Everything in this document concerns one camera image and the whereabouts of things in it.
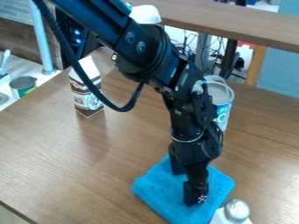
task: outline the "screw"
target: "screw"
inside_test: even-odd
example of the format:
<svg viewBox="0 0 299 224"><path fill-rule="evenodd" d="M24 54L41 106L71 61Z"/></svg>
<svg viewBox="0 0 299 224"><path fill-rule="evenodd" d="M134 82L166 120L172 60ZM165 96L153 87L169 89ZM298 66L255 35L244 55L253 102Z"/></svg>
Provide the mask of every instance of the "screw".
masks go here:
<svg viewBox="0 0 299 224"><path fill-rule="evenodd" d="M136 52L137 53L143 53L145 51L145 43L140 41L138 42L138 44L136 45Z"/></svg>
<svg viewBox="0 0 299 224"><path fill-rule="evenodd" d="M128 32L126 34L126 36L124 37L124 42L127 44L127 45L131 45L135 40L135 34L133 32Z"/></svg>
<svg viewBox="0 0 299 224"><path fill-rule="evenodd" d="M114 54L114 55L112 55L112 58L111 58L112 60L116 60L117 59L117 55L116 54Z"/></svg>
<svg viewBox="0 0 299 224"><path fill-rule="evenodd" d="M201 94L203 94L204 93L204 89L202 88L202 87L199 87L198 88L198 93L201 95Z"/></svg>

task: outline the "wooden desk surface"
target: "wooden desk surface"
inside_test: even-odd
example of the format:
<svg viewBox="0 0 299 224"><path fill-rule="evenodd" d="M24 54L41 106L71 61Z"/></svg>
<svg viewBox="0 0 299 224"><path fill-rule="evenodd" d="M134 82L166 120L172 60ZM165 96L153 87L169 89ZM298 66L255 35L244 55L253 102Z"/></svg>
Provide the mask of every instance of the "wooden desk surface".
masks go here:
<svg viewBox="0 0 299 224"><path fill-rule="evenodd" d="M103 79L124 103L135 83ZM244 85L236 93L225 149L212 164L234 178L253 223L297 223L299 101ZM165 223L130 186L167 153L170 119L146 87L133 111L87 120L73 109L66 72L0 114L0 200L38 223Z"/></svg>
<svg viewBox="0 0 299 224"><path fill-rule="evenodd" d="M130 0L155 5L163 23L299 53L299 17L206 0Z"/></svg>

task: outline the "black cable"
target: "black cable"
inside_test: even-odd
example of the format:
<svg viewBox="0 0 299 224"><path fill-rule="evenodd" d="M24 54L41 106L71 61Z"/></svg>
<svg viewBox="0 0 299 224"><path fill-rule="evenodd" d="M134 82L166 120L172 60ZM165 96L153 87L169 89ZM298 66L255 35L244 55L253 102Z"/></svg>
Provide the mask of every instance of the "black cable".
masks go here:
<svg viewBox="0 0 299 224"><path fill-rule="evenodd" d="M218 60L219 55L220 55L220 50L221 50L223 38L220 38L220 40L219 40L219 38L217 38L217 40L219 41L219 48L218 48L218 54L216 55L215 64L212 66L212 71L213 72L215 71L215 67L217 65L217 60Z"/></svg>
<svg viewBox="0 0 299 224"><path fill-rule="evenodd" d="M236 76L236 77L238 77L238 78L241 78L242 80L245 80L245 79L246 79L245 77L240 76L240 75L238 75L238 74L236 74L236 73L231 73L231 75Z"/></svg>
<svg viewBox="0 0 299 224"><path fill-rule="evenodd" d="M143 83L140 83L138 87L136 88L135 92L132 94L131 99L129 102L123 106L122 108L117 107L115 104L113 104L104 94L102 94L99 89L93 84L93 82L88 78L87 74L81 67L80 63L76 59L76 55L73 52L72 47L67 42L65 35L59 28L59 25L53 18L51 12L47 8L47 6L44 3L44 0L32 0L39 8L40 12L44 16L47 23L52 28L52 31L55 34L56 39L59 41L60 46L63 50L63 53L67 57L70 64L73 66L73 69L76 71L76 73L79 75L79 77L82 79L83 83L88 87L90 92L92 92L99 100L101 100L105 105L110 107L113 110L119 111L119 112L127 112L131 110L138 99L138 96L140 95L142 89L143 89Z"/></svg>
<svg viewBox="0 0 299 224"><path fill-rule="evenodd" d="M204 70L203 73L205 73L205 71L206 71L205 64L204 64L204 59L203 59L204 51L206 49L206 47L205 47L206 39L207 39L207 34L205 35L204 43L201 46L201 54L200 54L201 65L203 66L203 70Z"/></svg>

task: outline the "wooden table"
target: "wooden table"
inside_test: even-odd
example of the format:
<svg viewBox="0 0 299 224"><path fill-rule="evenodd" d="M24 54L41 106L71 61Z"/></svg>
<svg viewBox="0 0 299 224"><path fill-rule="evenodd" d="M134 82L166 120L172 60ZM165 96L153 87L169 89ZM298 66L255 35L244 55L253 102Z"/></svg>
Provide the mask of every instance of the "wooden table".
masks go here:
<svg viewBox="0 0 299 224"><path fill-rule="evenodd" d="M101 71L104 59L94 53ZM63 72L0 114L0 201L37 223L165 223L130 192L166 153L170 119L161 97L143 90L128 113L105 108L77 115ZM135 83L116 71L104 91L123 104ZM299 101L239 84L225 134L212 164L231 176L230 197L247 201L254 223L297 223Z"/></svg>

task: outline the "cable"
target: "cable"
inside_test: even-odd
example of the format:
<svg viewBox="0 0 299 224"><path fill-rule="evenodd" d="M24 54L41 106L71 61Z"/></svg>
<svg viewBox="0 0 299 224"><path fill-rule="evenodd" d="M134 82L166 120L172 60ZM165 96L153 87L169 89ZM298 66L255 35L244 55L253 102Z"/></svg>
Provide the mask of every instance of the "cable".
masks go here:
<svg viewBox="0 0 299 224"><path fill-rule="evenodd" d="M193 42L193 40L194 40L196 37L198 37L198 34L191 33L191 34L188 35L187 39L188 39L191 35L193 35L194 38L187 44L188 46Z"/></svg>
<svg viewBox="0 0 299 224"><path fill-rule="evenodd" d="M143 89L143 83L140 83L138 87L136 88L135 92L132 94L131 99L129 102L123 106L122 108L117 107L115 104L113 104L104 94L102 94L99 89L93 84L93 82L88 78L87 74L81 67L80 63L76 59L76 56L73 52L72 47L67 42L65 35L61 31L59 25L53 18L51 12L47 8L47 6L44 3L44 0L32 0L39 8L40 12L44 16L47 23L51 26L52 31L55 34L56 39L59 41L60 46L63 50L63 53L67 57L70 64L73 66L73 69L76 71L76 73L79 75L79 77L82 79L83 83L88 87L90 92L92 92L99 100L101 100L105 105L110 107L113 110L119 111L119 112L127 112L131 110L138 99L138 96L140 95L142 89Z"/></svg>
<svg viewBox="0 0 299 224"><path fill-rule="evenodd" d="M238 74L236 74L236 73L231 73L231 75L236 76L236 77L238 77L238 78L240 78L240 79L242 79L242 80L246 80L245 77L240 76L240 75L238 75Z"/></svg>

